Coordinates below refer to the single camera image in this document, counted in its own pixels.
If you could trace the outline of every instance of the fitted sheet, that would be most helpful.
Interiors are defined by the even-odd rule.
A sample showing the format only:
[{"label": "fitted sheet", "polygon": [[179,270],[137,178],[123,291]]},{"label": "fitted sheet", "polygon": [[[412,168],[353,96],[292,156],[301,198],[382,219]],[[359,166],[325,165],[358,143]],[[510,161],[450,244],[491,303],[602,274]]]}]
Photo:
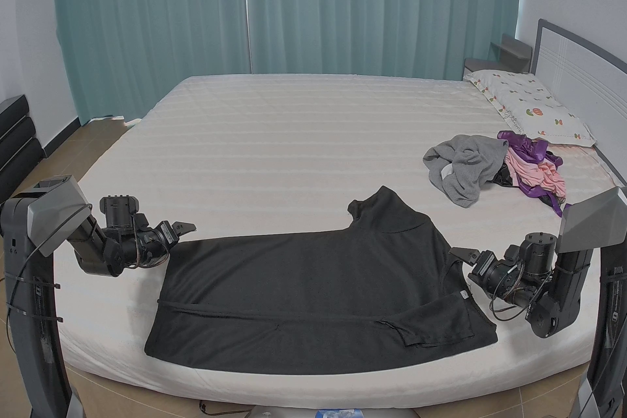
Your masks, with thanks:
[{"label": "fitted sheet", "polygon": [[[452,246],[502,256],[528,232],[557,234],[560,218],[520,190],[491,184],[470,208],[453,205],[429,183],[421,159],[455,134],[496,137],[504,128],[467,82],[191,77],[126,132],[80,186],[96,208],[104,195],[135,195],[151,224],[194,223],[198,231],[183,237],[194,240],[346,228],[347,201],[364,200],[385,185],[429,215]],[[552,150],[564,158],[568,202],[614,186],[592,150]],[[105,226],[104,216],[94,214]],[[496,344],[445,359],[360,374],[285,376],[198,370],[146,356],[165,265],[118,278],[89,276],[64,243],[55,252],[55,272],[63,354],[75,367],[183,397],[311,408],[428,406],[574,367],[590,357],[599,295],[596,253],[577,321],[546,340],[520,316],[497,322]],[[470,287],[488,312],[487,297]]]}]

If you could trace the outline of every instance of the white floral pillow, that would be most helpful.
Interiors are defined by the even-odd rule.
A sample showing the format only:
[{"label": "white floral pillow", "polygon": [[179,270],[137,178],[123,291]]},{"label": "white floral pillow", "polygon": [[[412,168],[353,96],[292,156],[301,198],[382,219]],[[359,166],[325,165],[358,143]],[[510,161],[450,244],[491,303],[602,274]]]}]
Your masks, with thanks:
[{"label": "white floral pillow", "polygon": [[482,69],[464,80],[479,89],[518,134],[554,145],[591,147],[596,142],[586,125],[556,101],[535,75]]}]

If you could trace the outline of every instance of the pink garment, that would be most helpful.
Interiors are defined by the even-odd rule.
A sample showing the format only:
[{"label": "pink garment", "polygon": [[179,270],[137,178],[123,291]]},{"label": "pink garment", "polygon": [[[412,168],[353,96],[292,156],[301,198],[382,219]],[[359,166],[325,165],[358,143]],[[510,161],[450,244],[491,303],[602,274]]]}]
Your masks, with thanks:
[{"label": "pink garment", "polygon": [[560,198],[566,198],[566,182],[550,160],[544,159],[539,164],[525,162],[512,148],[507,148],[505,163],[515,187],[518,186],[519,176],[530,187],[540,186]]}]

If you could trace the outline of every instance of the blue sticker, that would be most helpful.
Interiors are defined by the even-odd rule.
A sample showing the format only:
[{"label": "blue sticker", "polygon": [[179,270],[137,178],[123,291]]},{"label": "blue sticker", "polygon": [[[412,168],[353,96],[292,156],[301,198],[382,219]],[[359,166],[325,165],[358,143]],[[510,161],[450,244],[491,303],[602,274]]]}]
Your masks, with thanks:
[{"label": "blue sticker", "polygon": [[361,409],[318,409],[315,418],[364,418]]}]

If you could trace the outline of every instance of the gray headboard frame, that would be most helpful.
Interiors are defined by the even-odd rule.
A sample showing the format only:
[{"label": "gray headboard frame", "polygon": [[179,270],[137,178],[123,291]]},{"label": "gray headboard frame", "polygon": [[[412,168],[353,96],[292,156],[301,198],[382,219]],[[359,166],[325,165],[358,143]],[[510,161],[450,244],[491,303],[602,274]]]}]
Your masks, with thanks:
[{"label": "gray headboard frame", "polygon": [[[573,41],[577,45],[584,47],[584,49],[587,49],[588,51],[596,54],[597,56],[601,57],[608,63],[614,65],[617,69],[619,69],[623,73],[627,74],[627,62],[624,62],[621,59],[618,59],[614,54],[608,53],[605,49],[599,47],[596,44],[593,44],[589,40],[586,40],[585,38],[580,37],[579,35],[573,33],[572,31],[568,31],[567,29],[564,29],[556,24],[553,24],[552,22],[549,22],[546,19],[538,20],[538,30],[536,34],[536,46],[534,47],[534,55],[531,61],[531,73],[536,74],[538,58],[540,54],[540,42],[542,40],[543,29],[553,31],[557,33],[558,35],[561,35],[562,37]],[[607,163],[607,166],[612,170],[612,172],[616,175],[616,177],[620,179],[624,185],[627,185],[627,180],[625,180],[625,177],[627,177],[627,173],[622,175],[612,165],[612,163],[608,161],[607,157],[603,154],[602,151],[599,150],[599,148],[595,146],[594,149],[599,154],[599,156],[605,161],[605,163]]]}]

